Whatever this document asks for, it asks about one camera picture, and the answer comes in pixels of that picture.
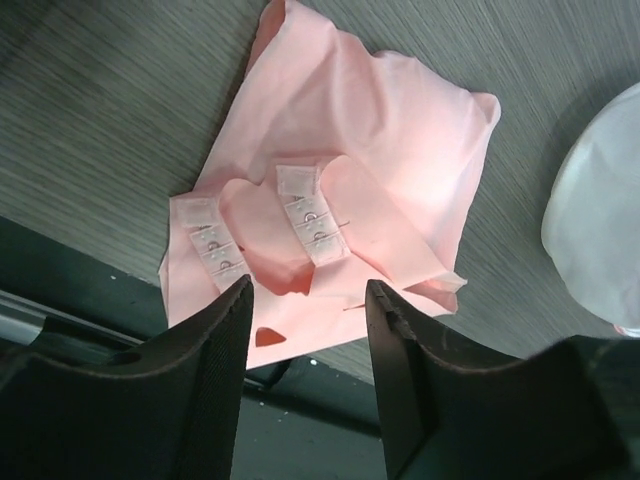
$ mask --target pink cloth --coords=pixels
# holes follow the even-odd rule
[[[494,96],[415,58],[372,56],[318,13],[273,0],[194,190],[171,199],[160,268],[169,325],[220,294],[179,221],[186,198],[217,201],[254,275],[248,368],[366,336],[371,278],[429,315],[453,313],[465,284],[453,273],[458,243],[499,117]],[[321,172],[319,194],[348,246],[337,261],[314,265],[296,235],[278,194],[283,165]]]

